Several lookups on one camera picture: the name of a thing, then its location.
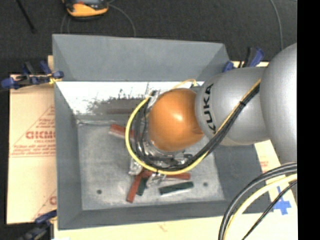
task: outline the clamp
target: clamp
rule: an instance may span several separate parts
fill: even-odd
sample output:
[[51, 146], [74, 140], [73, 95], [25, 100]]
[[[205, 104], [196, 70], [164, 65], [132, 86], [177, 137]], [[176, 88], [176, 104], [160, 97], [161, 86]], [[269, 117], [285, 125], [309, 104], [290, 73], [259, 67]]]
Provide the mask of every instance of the clamp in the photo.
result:
[[29, 230], [23, 236], [20, 236], [17, 240], [38, 240], [43, 237], [48, 229], [52, 229], [51, 220], [57, 216], [57, 210], [50, 211], [40, 217], [36, 218], [34, 223], [39, 225]]
[[22, 67], [22, 74], [16, 78], [8, 77], [1, 81], [1, 86], [4, 89], [19, 89], [21, 87], [40, 85], [45, 83], [53, 84], [61, 80], [65, 74], [62, 71], [52, 72], [48, 64], [42, 60], [40, 61], [40, 68], [45, 75], [37, 75], [29, 61], [25, 62]]

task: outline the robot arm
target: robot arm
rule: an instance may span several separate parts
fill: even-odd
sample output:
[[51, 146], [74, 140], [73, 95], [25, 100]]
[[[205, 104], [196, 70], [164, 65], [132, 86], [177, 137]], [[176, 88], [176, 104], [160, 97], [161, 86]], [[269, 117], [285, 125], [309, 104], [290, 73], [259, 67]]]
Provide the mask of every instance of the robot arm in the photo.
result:
[[[233, 69], [198, 88], [175, 88], [151, 97], [135, 119], [131, 156], [146, 169], [178, 174], [192, 169], [213, 149], [271, 139], [281, 163], [297, 161], [297, 44], [279, 53], [269, 67]], [[184, 150], [203, 135], [210, 141], [197, 154]]]

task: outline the cardboard box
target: cardboard box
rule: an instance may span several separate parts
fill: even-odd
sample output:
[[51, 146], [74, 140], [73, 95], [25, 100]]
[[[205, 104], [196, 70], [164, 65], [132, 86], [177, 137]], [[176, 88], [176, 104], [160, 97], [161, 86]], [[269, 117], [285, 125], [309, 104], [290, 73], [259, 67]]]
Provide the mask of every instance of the cardboard box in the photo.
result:
[[56, 208], [53, 85], [10, 90], [6, 222], [33, 222]]

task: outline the yellow cable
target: yellow cable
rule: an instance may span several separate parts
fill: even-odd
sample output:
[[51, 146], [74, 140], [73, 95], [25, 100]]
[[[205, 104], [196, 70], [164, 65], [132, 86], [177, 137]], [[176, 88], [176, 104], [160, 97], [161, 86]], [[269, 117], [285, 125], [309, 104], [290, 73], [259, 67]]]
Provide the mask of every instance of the yellow cable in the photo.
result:
[[126, 128], [125, 128], [125, 145], [126, 148], [129, 152], [129, 154], [131, 155], [131, 157], [142, 167], [146, 168], [149, 171], [155, 172], [155, 173], [160, 173], [160, 174], [164, 174], [164, 175], [177, 175], [177, 174], [182, 174], [185, 173], [189, 170], [191, 170], [192, 168], [194, 168], [195, 166], [197, 166], [207, 155], [208, 152], [204, 153], [201, 157], [199, 157], [194, 163], [192, 163], [191, 165], [187, 166], [186, 168], [180, 169], [180, 170], [175, 170], [175, 171], [165, 171], [165, 170], [160, 170], [157, 168], [154, 168], [146, 163], [144, 163], [143, 161], [141, 161], [136, 154], [134, 153], [134, 151], [131, 148], [130, 145], [130, 127], [131, 124], [137, 114], [137, 112], [140, 110], [140, 108], [146, 104], [146, 102], [148, 101], [150, 97], [146, 97], [132, 112], [131, 116], [129, 117], [129, 120], [126, 124]]
[[281, 184], [284, 183], [289, 183], [292, 182], [294, 180], [296, 180], [298, 178], [297, 174], [292, 174], [290, 176], [287, 176], [285, 178], [281, 178], [278, 179], [262, 188], [260, 188], [259, 190], [257, 190], [253, 195], [251, 195], [248, 199], [246, 199], [243, 204], [238, 208], [238, 210], [235, 212], [235, 214], [232, 216], [232, 218], [230, 219], [226, 229], [225, 229], [225, 233], [224, 233], [224, 237], [223, 240], [227, 239], [227, 235], [229, 233], [230, 227], [231, 225], [235, 222], [235, 220], [256, 200], [258, 199], [261, 195], [263, 195], [264, 193], [266, 193], [267, 191], [273, 189], [276, 186], [279, 186]]
[[[238, 107], [238, 105], [250, 94], [250, 92], [257, 86], [260, 84], [261, 79], [259, 79], [253, 86], [252, 88], [243, 96], [243, 98], [241, 99], [241, 101], [239, 101], [239, 103], [237, 104], [237, 106], [234, 107], [234, 109], [231, 111], [231, 113], [228, 115], [228, 117], [224, 120], [224, 122], [222, 123], [222, 125], [219, 127], [218, 131], [216, 132], [216, 134], [220, 131], [220, 129], [227, 123], [228, 119], [231, 117], [231, 115], [233, 114], [233, 112], [236, 110], [236, 108]], [[181, 83], [175, 85], [172, 89], [178, 88], [179, 86], [187, 83], [187, 82], [193, 82], [193, 84], [197, 84], [197, 81], [195, 79], [188, 79], [185, 81], [182, 81]], [[146, 164], [145, 162], [141, 161], [136, 154], [134, 153], [134, 151], [131, 148], [130, 145], [130, 128], [131, 128], [131, 124], [136, 116], [136, 114], [138, 113], [138, 111], [140, 110], [140, 108], [146, 104], [146, 102], [150, 99], [150, 96], [147, 96], [132, 112], [132, 114], [129, 117], [129, 120], [126, 124], [126, 129], [125, 129], [125, 145], [126, 148], [130, 154], [130, 156], [142, 167], [146, 168], [149, 171], [155, 172], [155, 173], [160, 173], [160, 174], [165, 174], [165, 175], [177, 175], [177, 174], [182, 174], [185, 173], [191, 169], [193, 169], [194, 167], [196, 167], [207, 155], [208, 152], [205, 152], [202, 156], [200, 156], [195, 162], [193, 162], [191, 165], [187, 166], [186, 168], [180, 169], [180, 170], [175, 170], [175, 171], [165, 171], [165, 170], [160, 170], [157, 168], [154, 168], [148, 164]]]
[[261, 78], [255, 82], [255, 84], [251, 87], [251, 89], [242, 97], [242, 99], [238, 102], [238, 104], [233, 108], [233, 110], [231, 111], [231, 113], [229, 113], [229, 115], [226, 117], [226, 119], [223, 121], [223, 123], [220, 125], [219, 129], [217, 130], [217, 132], [219, 132], [221, 130], [221, 128], [227, 123], [227, 121], [229, 120], [229, 118], [231, 117], [231, 115], [235, 112], [235, 110], [237, 109], [237, 107], [240, 105], [241, 102], [243, 102], [247, 96], [252, 92], [252, 90], [254, 88], [256, 88], [261, 82]]
[[197, 80], [195, 80], [195, 79], [188, 79], [188, 80], [185, 80], [185, 81], [182, 81], [182, 82], [178, 83], [178, 84], [175, 85], [172, 89], [176, 89], [176, 88], [178, 88], [178, 87], [180, 87], [180, 86], [182, 86], [182, 85], [184, 85], [185, 83], [188, 83], [188, 82], [192, 82], [192, 84], [193, 84], [194, 86], [197, 85]]

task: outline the kuka logo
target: kuka logo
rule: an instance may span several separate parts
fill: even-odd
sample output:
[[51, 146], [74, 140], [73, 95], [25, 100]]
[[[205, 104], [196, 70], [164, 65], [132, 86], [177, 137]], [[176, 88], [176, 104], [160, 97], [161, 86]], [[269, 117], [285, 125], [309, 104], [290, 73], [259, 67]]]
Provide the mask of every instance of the kuka logo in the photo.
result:
[[206, 124], [213, 131], [213, 134], [216, 134], [216, 125], [212, 120], [211, 110], [210, 110], [210, 103], [209, 103], [210, 94], [211, 94], [211, 87], [213, 85], [214, 84], [212, 83], [205, 89], [205, 93], [204, 94], [207, 95], [207, 97], [203, 97], [203, 103], [204, 103], [204, 105], [203, 105], [203, 110], [204, 110], [203, 113], [208, 116], [208, 120], [206, 120]]
[[56, 132], [55, 131], [27, 131], [25, 133], [25, 137], [29, 140], [33, 139], [54, 139], [56, 138]]

